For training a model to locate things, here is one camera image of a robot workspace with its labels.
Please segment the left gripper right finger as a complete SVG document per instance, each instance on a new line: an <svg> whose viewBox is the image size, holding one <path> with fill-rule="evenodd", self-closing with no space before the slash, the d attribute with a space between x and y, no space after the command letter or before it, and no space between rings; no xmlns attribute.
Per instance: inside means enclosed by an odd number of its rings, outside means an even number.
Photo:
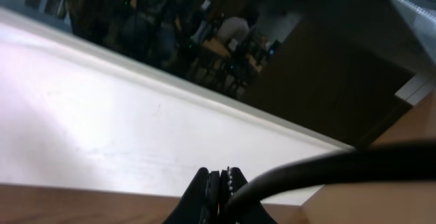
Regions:
<svg viewBox="0 0 436 224"><path fill-rule="evenodd" d="M258 198L245 192L248 180L238 167L221 171L219 179L218 223L276 224Z"/></svg>

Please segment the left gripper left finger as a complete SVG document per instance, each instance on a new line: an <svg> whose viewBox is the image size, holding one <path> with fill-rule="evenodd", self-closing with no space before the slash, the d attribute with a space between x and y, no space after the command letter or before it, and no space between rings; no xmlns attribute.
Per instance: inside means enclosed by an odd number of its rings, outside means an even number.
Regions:
<svg viewBox="0 0 436 224"><path fill-rule="evenodd" d="M163 224L216 223L219 205L219 171L201 167Z"/></svg>

